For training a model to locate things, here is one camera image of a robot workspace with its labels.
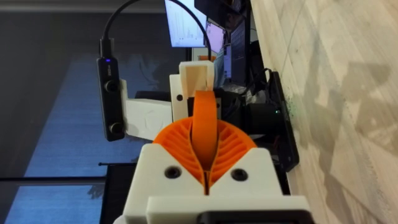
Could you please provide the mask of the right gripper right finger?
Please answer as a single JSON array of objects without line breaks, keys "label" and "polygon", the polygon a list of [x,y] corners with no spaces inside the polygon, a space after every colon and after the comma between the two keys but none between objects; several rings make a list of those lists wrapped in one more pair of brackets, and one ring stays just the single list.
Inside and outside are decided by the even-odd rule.
[{"label": "right gripper right finger", "polygon": [[270,152],[224,121],[218,121],[218,146],[208,185],[210,196],[283,195]]}]

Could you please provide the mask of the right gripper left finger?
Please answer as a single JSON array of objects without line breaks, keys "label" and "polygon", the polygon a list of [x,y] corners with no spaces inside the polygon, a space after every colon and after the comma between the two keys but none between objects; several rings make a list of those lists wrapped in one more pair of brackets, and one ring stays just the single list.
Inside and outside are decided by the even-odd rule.
[{"label": "right gripper left finger", "polygon": [[196,218],[205,203],[205,174],[191,143],[192,119],[161,130],[142,147],[124,218]]}]

